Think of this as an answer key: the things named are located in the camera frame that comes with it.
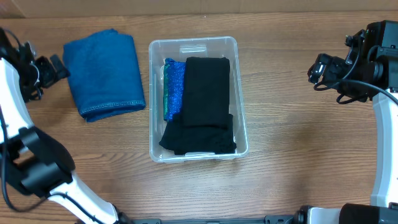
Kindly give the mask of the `blue denim cloth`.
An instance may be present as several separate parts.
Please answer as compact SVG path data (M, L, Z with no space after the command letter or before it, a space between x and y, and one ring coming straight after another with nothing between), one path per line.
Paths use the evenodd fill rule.
M68 84L88 123L146 107L134 39L102 30L63 46Z

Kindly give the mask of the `sparkly blue green cloth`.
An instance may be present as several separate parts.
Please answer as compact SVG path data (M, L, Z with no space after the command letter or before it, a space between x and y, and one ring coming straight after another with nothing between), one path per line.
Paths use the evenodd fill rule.
M178 114L181 110L185 68L185 62L178 62L172 58L165 59L163 95L165 121L173 120L174 114Z

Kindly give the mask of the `black cloth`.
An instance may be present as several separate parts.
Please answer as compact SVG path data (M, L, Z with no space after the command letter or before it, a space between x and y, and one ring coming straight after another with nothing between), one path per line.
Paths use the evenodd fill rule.
M223 58L186 60L182 119L186 127L227 127L230 63Z
M171 150L175 155L189 152L214 152L215 154L232 154L237 147L233 140L233 115L229 114L227 127L196 126L185 127L180 114L166 125L159 145Z

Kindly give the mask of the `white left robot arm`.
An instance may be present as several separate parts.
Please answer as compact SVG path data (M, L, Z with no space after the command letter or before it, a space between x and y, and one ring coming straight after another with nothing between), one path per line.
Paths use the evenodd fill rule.
M70 76L57 55L36 57L30 43L13 46L13 33L1 29L1 190L7 206L7 186L22 195L36 195L72 212L82 223L126 223L127 218L97 196L76 174L67 149L37 128L26 104L40 100L43 90Z

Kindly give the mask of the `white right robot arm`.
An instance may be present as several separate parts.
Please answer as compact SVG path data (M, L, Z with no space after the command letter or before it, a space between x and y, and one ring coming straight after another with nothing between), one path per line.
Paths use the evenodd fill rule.
M370 23L345 44L346 58L319 54L308 80L316 91L336 90L341 105L372 101L377 152L370 204L304 206L292 223L397 223L397 22Z

